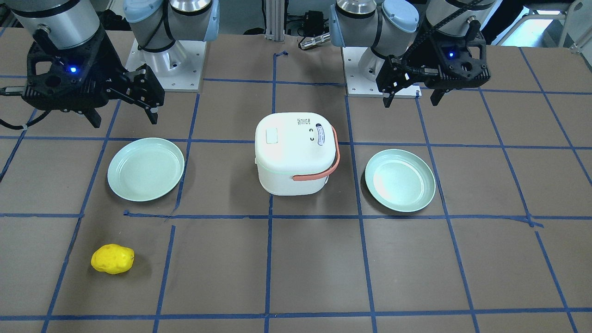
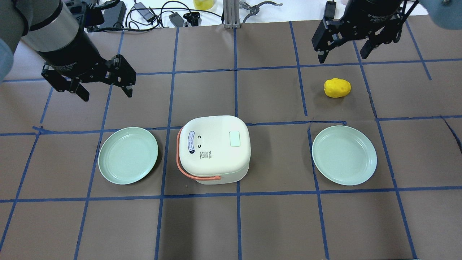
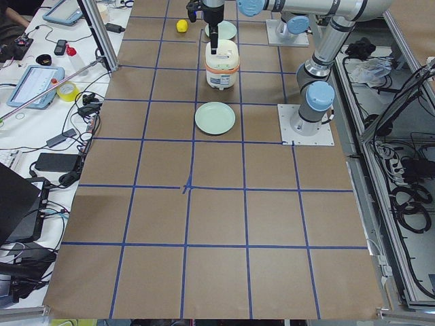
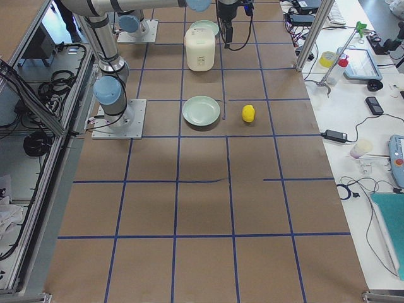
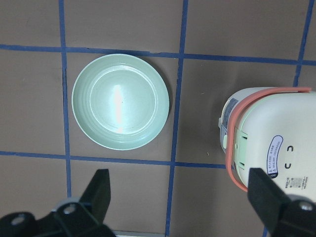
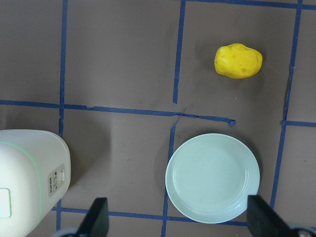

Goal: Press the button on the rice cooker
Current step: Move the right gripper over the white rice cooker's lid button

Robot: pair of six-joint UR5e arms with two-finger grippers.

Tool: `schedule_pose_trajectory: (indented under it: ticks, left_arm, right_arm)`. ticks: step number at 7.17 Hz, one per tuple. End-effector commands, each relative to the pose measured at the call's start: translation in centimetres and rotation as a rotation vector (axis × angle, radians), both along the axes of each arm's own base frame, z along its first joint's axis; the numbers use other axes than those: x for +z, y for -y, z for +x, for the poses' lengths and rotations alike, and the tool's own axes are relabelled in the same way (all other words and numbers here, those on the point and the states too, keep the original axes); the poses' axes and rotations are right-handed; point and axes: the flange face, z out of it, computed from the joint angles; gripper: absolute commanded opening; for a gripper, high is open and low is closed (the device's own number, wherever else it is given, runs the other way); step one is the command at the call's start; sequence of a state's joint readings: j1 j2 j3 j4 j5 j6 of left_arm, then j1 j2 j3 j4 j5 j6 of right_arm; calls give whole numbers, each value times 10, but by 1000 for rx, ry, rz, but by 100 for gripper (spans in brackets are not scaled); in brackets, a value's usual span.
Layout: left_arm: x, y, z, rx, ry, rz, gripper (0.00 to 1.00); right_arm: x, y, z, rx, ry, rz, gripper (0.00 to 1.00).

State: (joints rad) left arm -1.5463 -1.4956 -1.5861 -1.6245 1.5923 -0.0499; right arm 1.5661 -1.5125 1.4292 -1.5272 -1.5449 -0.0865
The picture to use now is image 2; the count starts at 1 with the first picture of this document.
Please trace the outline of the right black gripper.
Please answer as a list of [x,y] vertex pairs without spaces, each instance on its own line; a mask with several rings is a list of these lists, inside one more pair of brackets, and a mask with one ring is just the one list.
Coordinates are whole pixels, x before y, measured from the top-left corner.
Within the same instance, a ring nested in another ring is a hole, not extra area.
[[325,63],[330,51],[350,40],[365,39],[360,50],[362,59],[381,44],[398,43],[402,19],[397,16],[402,0],[349,0],[341,19],[324,16],[311,42],[318,52],[319,63]]

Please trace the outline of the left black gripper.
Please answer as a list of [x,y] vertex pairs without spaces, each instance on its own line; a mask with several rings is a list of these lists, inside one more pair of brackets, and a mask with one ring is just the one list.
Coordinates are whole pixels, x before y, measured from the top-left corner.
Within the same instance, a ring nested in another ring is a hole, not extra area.
[[88,102],[90,94],[81,80],[115,85],[127,97],[133,95],[136,72],[127,59],[117,54],[111,60],[105,60],[84,31],[78,31],[74,39],[60,49],[37,53],[47,63],[43,65],[41,75],[58,92],[68,91]]

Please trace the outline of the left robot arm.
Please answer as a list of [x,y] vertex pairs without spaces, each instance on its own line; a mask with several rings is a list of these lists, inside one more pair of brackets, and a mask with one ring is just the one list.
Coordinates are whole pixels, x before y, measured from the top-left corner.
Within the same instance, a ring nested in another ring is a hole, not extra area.
[[103,10],[119,1],[103,4],[84,0],[2,0],[1,80],[10,72],[18,43],[23,41],[45,63],[42,77],[57,92],[89,100],[83,83],[102,82],[120,87],[132,97],[136,72],[120,54],[104,59],[84,31],[104,23]]

